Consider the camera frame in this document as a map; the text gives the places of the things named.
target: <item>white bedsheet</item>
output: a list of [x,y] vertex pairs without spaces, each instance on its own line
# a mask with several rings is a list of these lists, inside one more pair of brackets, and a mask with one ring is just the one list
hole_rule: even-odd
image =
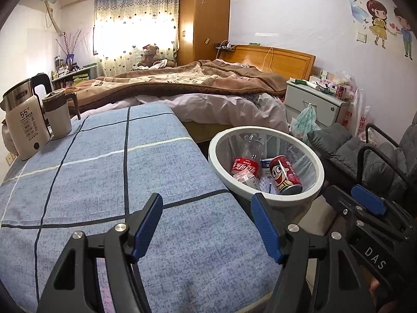
[[170,97],[139,95],[98,109],[86,111],[88,115],[103,113],[112,109],[140,105],[150,102],[163,102],[170,107],[180,121],[197,123],[219,123],[232,126],[262,126],[288,133],[285,106],[280,99],[266,93],[259,97],[258,107],[240,96],[212,94],[182,94]]

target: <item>plastic bag with green items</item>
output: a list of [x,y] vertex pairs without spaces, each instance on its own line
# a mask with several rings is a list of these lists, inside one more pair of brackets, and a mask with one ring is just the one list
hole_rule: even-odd
[[316,110],[313,105],[308,105],[296,119],[291,121],[291,134],[303,141],[306,145],[310,145],[307,134],[319,130],[320,127],[316,124]]

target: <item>drawer handle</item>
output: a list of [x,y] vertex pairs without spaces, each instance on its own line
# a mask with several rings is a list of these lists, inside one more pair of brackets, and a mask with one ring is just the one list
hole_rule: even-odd
[[304,103],[308,103],[308,105],[312,105],[313,107],[317,107],[316,105],[313,105],[311,102],[308,102],[306,100],[303,100]]

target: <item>wooden wardrobe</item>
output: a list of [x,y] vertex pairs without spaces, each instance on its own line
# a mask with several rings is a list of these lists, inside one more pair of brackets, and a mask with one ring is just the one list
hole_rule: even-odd
[[180,0],[177,65],[214,60],[215,43],[229,38],[230,0]]

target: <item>blue gripper pad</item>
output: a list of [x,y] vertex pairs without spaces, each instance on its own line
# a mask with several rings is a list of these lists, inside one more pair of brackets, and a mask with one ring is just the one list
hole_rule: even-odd
[[252,197],[251,211],[252,216],[254,217],[255,226],[259,233],[261,233],[262,241],[268,255],[273,258],[275,262],[281,263],[283,255],[279,248],[278,232],[256,194]]
[[162,215],[163,201],[162,196],[158,194],[156,200],[152,204],[151,209],[146,214],[142,221],[138,231],[135,234],[135,249],[132,252],[132,256],[139,260],[144,257],[152,237],[154,236],[155,229],[159,223],[159,219]]
[[384,203],[376,196],[368,191],[366,188],[356,185],[352,187],[350,191],[352,198],[362,204],[368,211],[374,215],[384,215],[385,206]]

